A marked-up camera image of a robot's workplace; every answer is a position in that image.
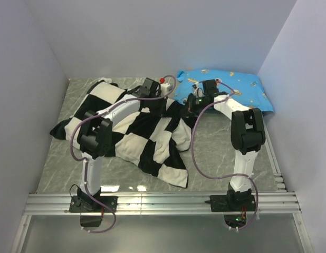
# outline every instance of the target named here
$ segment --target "black and white checkered blanket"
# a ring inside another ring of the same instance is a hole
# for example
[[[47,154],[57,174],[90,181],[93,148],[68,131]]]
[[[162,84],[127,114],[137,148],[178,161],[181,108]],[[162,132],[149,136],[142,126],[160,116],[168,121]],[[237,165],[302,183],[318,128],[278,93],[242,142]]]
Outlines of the black and white checkered blanket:
[[[74,116],[61,121],[50,134],[69,140],[87,111],[103,110],[122,99],[126,92],[111,83],[111,79],[98,80],[88,90]],[[177,101],[168,99],[162,117],[151,114],[148,108],[129,115],[113,127],[112,147],[106,156],[120,157],[164,182],[186,188],[188,171],[179,151],[189,148],[196,119],[181,117],[182,107]],[[77,134],[74,147],[78,149]]]

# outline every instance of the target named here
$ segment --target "cloth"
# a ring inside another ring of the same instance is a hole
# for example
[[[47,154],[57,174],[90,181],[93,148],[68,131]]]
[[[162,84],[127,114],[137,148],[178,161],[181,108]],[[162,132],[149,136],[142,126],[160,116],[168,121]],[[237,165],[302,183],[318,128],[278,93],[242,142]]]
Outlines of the cloth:
[[[61,121],[50,135],[70,140],[74,128],[84,119],[84,114],[97,112],[119,101],[126,94],[110,79],[100,79],[87,92],[75,114]],[[188,171],[179,155],[190,146],[191,129],[196,118],[182,118],[182,105],[168,99],[162,117],[150,113],[148,108],[133,113],[113,127],[112,147],[109,157],[120,157],[138,166],[143,172],[164,182],[186,188]],[[79,148],[74,138],[74,147]]]
[[[176,90],[175,100],[181,104],[186,103],[189,94],[194,92],[195,82],[215,79],[230,86],[235,91],[232,98],[240,104],[250,108],[259,108],[262,111],[274,111],[259,77],[253,74],[221,70],[191,70],[179,71],[177,79],[181,84]],[[218,89],[230,93],[227,87],[219,83]]]

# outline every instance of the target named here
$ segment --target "blanket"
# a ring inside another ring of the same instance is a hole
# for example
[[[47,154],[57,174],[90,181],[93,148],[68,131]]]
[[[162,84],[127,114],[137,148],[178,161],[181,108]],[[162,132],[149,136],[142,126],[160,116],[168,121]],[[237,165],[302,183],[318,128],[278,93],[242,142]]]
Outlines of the blanket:
[[[87,111],[103,110],[122,99],[126,92],[111,79],[98,80],[88,90],[74,115],[58,123],[50,135],[70,140],[74,128],[84,119]],[[120,157],[164,182],[187,188],[188,171],[179,151],[189,149],[196,118],[183,117],[182,111],[180,103],[168,99],[161,117],[150,113],[148,108],[129,115],[113,127],[112,146],[106,156]],[[78,133],[74,137],[77,149]]]

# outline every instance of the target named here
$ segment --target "blue cloth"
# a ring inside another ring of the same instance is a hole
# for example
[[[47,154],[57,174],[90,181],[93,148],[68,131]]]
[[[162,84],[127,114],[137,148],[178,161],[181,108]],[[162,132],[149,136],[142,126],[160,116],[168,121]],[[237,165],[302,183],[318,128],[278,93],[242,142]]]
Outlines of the blue cloth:
[[[235,95],[234,100],[240,104],[250,107],[259,108],[262,111],[273,112],[273,107],[265,95],[264,88],[259,77],[253,74],[245,74],[240,72],[230,72],[221,70],[191,70],[179,71],[177,80],[180,83],[175,93],[175,100],[184,104],[190,93],[194,92],[193,84],[197,81],[219,79],[222,83],[230,86]],[[230,93],[230,90],[218,85],[219,91]]]

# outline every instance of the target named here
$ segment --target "gray wall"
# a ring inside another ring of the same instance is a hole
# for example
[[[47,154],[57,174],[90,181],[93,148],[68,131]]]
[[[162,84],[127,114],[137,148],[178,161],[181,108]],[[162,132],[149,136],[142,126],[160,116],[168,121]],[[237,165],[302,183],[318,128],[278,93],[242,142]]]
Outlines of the gray wall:
[[[0,0],[0,253],[35,191],[67,79],[23,0]]]
[[[68,77],[257,73],[295,0],[26,0]]]
[[[316,252],[326,252],[326,0],[298,0],[259,75],[267,127]]]

